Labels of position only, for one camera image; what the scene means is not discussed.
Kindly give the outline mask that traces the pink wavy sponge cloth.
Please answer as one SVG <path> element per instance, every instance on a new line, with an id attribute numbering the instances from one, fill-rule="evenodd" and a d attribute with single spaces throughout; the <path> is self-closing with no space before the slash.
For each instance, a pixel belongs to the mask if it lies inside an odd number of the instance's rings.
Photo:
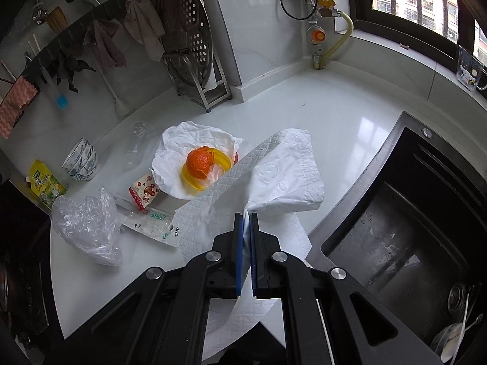
<path id="1" fill-rule="evenodd" d="M 35 99 L 37 94 L 37 88 L 24 77 L 20 76 L 16 79 L 1 102 L 0 132 L 2 137 L 9 137 L 24 109 Z"/>

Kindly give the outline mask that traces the black kitchen sink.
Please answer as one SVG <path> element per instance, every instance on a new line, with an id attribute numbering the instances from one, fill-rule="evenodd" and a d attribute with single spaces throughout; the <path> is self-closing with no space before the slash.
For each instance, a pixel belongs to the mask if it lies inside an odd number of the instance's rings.
<path id="1" fill-rule="evenodd" d="M 310 235 L 308 262 L 344 269 L 440 358 L 464 323 L 456 364 L 486 361 L 486 180 L 412 115 Z"/>

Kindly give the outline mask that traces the red white snack wrapper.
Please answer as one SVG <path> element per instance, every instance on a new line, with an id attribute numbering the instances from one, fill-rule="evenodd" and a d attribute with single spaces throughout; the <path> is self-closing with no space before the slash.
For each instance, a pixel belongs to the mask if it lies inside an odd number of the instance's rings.
<path id="1" fill-rule="evenodd" d="M 144 211 L 159 194 L 160 188 L 156 184 L 152 173 L 148 173 L 136 180 L 130 187 L 129 193 L 139 211 Z"/>

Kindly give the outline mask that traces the clear plastic box on sill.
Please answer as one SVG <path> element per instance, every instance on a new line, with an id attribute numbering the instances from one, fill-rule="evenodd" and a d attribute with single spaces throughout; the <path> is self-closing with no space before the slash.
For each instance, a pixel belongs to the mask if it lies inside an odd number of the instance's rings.
<path id="1" fill-rule="evenodd" d="M 486 90 L 484 64 L 461 45 L 458 47 L 456 77 L 460 84 L 470 92 Z"/>

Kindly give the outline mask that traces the clear plastic bag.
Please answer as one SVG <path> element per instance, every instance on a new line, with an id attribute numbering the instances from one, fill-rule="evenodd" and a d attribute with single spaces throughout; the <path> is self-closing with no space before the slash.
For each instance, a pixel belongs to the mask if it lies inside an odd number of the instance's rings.
<path id="1" fill-rule="evenodd" d="M 121 265 L 121 224 L 115 199 L 104 186 L 97 196 L 87 196 L 82 203 L 60 196 L 51 208 L 51 222 L 68 244 L 92 261 L 113 267 Z"/>

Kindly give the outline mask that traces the clear plastic cup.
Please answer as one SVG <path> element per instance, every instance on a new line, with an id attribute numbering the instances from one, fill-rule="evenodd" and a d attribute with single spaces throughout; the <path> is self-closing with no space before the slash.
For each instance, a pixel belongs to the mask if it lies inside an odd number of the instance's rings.
<path id="1" fill-rule="evenodd" d="M 150 137 L 151 132 L 151 125 L 145 121 L 136 121 L 130 126 L 124 151 L 124 158 L 128 168 L 138 166 L 144 159 L 147 139 Z"/>

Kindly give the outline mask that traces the metal dish rack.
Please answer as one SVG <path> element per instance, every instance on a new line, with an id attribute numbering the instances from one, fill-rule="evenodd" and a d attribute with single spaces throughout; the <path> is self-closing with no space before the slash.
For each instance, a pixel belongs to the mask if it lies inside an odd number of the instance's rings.
<path id="1" fill-rule="evenodd" d="M 225 72 L 216 52 L 211 69 L 201 70 L 197 59 L 188 53 L 164 54 L 162 61 L 179 96 L 202 106 L 206 112 L 219 103 L 232 99 Z"/>

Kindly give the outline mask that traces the white paper towel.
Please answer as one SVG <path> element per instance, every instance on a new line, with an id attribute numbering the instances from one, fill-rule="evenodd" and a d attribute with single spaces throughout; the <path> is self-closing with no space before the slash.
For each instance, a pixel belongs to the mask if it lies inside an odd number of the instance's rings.
<path id="1" fill-rule="evenodd" d="M 324 182 L 314 160 L 310 132 L 284 129 L 260 143 L 217 182 L 176 211 L 180 250 L 187 263 L 212 248 L 213 240 L 233 229 L 234 214 L 244 216 L 244 270 L 249 261 L 249 214 L 258 214 L 262 231 L 276 236 L 283 251 L 305 259 L 310 239 L 298 212 L 324 201 Z M 250 281 L 238 299 L 210 305 L 202 359 L 206 360 L 251 330 L 278 299 L 253 297 Z"/>

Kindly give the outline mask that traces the white bottle brush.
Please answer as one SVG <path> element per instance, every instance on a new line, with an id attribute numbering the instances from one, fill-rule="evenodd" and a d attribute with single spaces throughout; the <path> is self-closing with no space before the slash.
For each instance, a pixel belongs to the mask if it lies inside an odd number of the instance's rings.
<path id="1" fill-rule="evenodd" d="M 115 90 L 113 89 L 110 82 L 108 81 L 105 73 L 103 72 L 101 64 L 99 64 L 99 62 L 97 61 L 95 54 L 92 53 L 92 55 L 93 55 L 94 63 L 96 65 L 96 69 L 98 73 L 100 73 L 102 80 L 104 81 L 104 84 L 107 86 L 107 89 L 113 98 L 116 114 L 120 117 L 129 115 L 131 112 L 130 106 L 121 97 L 119 97 L 119 95 L 116 94 Z"/>

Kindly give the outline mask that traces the beige hanging cloth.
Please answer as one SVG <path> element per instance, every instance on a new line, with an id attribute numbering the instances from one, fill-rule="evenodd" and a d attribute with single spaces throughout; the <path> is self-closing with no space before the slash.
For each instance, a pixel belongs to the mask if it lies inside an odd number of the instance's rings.
<path id="1" fill-rule="evenodd" d="M 165 29 L 150 0 L 127 0 L 124 27 L 145 47 L 149 59 L 160 62 L 164 54 L 161 38 Z"/>

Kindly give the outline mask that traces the clear plastic blister package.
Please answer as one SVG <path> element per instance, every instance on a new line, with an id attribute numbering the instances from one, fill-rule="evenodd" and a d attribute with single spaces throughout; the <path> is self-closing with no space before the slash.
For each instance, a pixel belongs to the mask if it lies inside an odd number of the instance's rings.
<path id="1" fill-rule="evenodd" d="M 155 208 L 140 211 L 132 200 L 114 197 L 121 225 L 171 247 L 179 247 L 180 237 L 173 224 L 173 215 Z"/>

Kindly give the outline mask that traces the yellow green seasoning pouch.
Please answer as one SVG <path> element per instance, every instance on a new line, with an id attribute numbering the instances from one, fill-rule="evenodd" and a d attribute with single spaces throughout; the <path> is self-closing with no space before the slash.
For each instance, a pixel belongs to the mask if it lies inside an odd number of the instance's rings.
<path id="1" fill-rule="evenodd" d="M 27 182 L 32 192 L 48 209 L 59 196 L 65 195 L 68 189 L 54 176 L 42 161 L 36 159 L 30 167 Z"/>

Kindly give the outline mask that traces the orange mandarin peel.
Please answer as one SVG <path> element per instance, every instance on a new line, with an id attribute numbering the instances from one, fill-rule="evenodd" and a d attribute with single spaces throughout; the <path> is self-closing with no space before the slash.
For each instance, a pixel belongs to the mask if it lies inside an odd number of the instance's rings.
<path id="1" fill-rule="evenodd" d="M 187 171 L 190 176 L 197 180 L 205 180 L 214 164 L 214 151 L 208 146 L 193 149 L 187 155 Z"/>

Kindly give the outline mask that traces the mauve hanging cloth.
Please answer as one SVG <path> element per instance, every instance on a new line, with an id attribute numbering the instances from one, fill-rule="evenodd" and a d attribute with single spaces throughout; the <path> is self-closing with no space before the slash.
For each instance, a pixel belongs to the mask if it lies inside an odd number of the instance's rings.
<path id="1" fill-rule="evenodd" d="M 103 73 L 126 66 L 125 56 L 113 41 L 119 28 L 118 23 L 103 20 L 94 20 L 87 27 L 83 44 L 91 48 Z"/>

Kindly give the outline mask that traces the dark window frame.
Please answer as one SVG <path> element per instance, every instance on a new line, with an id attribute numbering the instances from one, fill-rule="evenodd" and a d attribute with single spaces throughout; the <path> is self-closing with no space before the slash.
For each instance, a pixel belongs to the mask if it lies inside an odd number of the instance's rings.
<path id="1" fill-rule="evenodd" d="M 456 67 L 457 47 L 447 38 L 434 35 L 432 30 L 406 21 L 392 13 L 380 13 L 372 8 L 372 0 L 349 0 L 351 18 L 358 30 L 384 37 L 431 58 L 444 67 Z M 460 45 L 474 47 L 474 24 L 486 30 L 486 0 L 460 0 Z"/>

